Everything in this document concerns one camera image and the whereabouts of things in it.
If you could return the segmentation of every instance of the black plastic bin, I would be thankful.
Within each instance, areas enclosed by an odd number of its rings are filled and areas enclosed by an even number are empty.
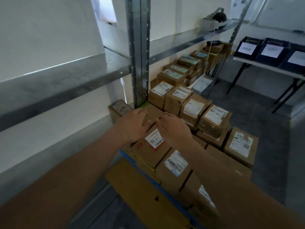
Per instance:
[[[245,37],[240,41],[234,56],[243,59],[254,60],[259,51],[263,39]]]
[[[266,38],[257,53],[255,61],[270,66],[278,66],[290,51],[290,42]]]
[[[292,43],[289,53],[279,68],[297,74],[305,74],[305,46]]]

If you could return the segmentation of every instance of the right hand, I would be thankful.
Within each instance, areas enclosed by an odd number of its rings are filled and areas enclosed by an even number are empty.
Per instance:
[[[164,140],[177,150],[193,140],[189,127],[174,114],[165,112],[156,125]]]

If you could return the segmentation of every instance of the left forearm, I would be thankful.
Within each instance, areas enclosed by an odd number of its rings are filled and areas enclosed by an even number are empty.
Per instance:
[[[0,208],[1,228],[60,228],[79,211],[124,142],[110,129]]]

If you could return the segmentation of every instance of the white tabletop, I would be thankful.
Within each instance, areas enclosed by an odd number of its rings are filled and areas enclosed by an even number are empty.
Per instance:
[[[288,76],[291,76],[291,77],[294,77],[294,78],[298,78],[298,79],[301,79],[301,80],[305,80],[305,77],[303,75],[292,73],[290,71],[285,71],[285,70],[279,69],[277,67],[265,65],[265,64],[255,62],[255,61],[251,61],[251,60],[247,60],[247,59],[242,59],[242,58],[239,58],[239,57],[234,57],[234,60],[245,62],[245,63],[251,64],[253,66],[258,66],[258,67],[261,67],[261,68],[265,68],[265,69],[275,71],[275,72],[278,72],[278,73],[281,73],[281,74],[284,74],[284,75],[288,75]]]

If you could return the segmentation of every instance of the left hand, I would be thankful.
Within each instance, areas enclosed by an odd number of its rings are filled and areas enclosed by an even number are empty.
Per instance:
[[[146,113],[142,108],[137,108],[116,121],[114,129],[124,143],[133,143],[145,136],[151,126],[151,121],[142,125]]]

